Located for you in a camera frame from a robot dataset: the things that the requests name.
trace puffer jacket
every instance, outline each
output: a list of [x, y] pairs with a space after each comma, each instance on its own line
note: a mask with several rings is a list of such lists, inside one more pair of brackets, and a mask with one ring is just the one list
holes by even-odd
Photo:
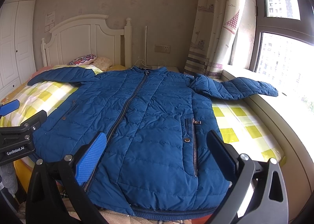
[[95, 75], [65, 67], [43, 72], [28, 85], [42, 81], [80, 87], [34, 133], [33, 159], [59, 161], [102, 131], [107, 145], [90, 177], [88, 197], [106, 209], [155, 220], [211, 214], [226, 194], [230, 182], [206, 145], [210, 130], [221, 137], [211, 97], [278, 95], [264, 82], [220, 83], [166, 68]]

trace paper notice on wall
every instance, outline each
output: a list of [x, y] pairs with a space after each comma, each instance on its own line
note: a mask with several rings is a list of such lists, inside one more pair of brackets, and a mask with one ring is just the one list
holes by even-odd
[[50, 12], [45, 16], [45, 26], [55, 22], [56, 12]]

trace white wardrobe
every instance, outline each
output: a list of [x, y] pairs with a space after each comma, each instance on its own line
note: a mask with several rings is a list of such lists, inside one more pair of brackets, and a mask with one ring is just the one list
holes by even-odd
[[35, 0], [5, 0], [0, 8], [0, 100], [36, 72], [34, 6]]

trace metal screw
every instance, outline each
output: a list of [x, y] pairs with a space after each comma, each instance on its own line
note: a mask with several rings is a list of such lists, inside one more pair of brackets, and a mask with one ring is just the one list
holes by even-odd
[[277, 159], [275, 159], [275, 158], [270, 158], [270, 162], [275, 165], [275, 164], [277, 164]]
[[65, 161], [71, 161], [72, 160], [72, 155], [65, 155], [64, 160]]
[[249, 160], [249, 156], [248, 156], [247, 154], [245, 154], [245, 153], [241, 154], [241, 155], [240, 155], [240, 158], [241, 158], [242, 160]]
[[38, 159], [37, 161], [36, 161], [36, 165], [41, 165], [42, 163], [43, 163], [44, 161], [40, 158], [40, 159]]

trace plaid fabric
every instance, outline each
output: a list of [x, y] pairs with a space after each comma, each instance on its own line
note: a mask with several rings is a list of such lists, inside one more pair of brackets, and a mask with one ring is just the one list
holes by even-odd
[[[66, 67], [66, 65], [57, 65], [53, 69], [61, 67]], [[95, 74], [102, 73], [100, 69], [93, 65], [80, 67], [92, 69]], [[18, 99], [20, 101], [20, 108], [2, 117], [0, 119], [0, 127], [19, 126], [23, 121], [41, 110], [45, 110], [47, 115], [49, 115], [77, 89], [69, 83], [52, 81], [26, 86], [14, 98], [10, 99], [10, 101]]]
[[225, 143], [231, 144], [239, 154], [248, 154], [253, 160], [268, 161], [269, 158], [276, 158], [284, 164], [284, 152], [276, 139], [243, 100], [212, 101]]

